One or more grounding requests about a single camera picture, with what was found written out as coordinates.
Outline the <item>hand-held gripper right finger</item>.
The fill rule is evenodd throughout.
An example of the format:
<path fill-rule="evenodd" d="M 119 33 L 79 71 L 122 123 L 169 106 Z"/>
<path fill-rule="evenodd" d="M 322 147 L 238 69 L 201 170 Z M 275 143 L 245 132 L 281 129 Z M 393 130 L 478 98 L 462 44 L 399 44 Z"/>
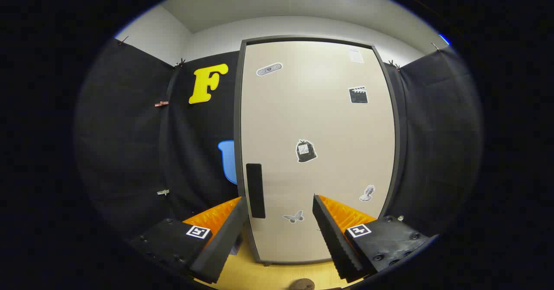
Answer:
<path fill-rule="evenodd" d="M 339 277 L 349 283 L 392 271 L 433 242 L 396 217 L 376 219 L 322 195 L 313 196 L 312 212 Z"/>

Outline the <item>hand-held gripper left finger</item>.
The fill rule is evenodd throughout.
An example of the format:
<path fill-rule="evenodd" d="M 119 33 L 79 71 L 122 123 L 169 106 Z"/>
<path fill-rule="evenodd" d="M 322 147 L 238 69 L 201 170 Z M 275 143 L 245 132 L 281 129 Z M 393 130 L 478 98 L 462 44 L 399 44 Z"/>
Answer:
<path fill-rule="evenodd" d="M 215 284 L 247 216 L 239 196 L 186 220 L 164 219 L 129 243 L 174 274 Z"/>

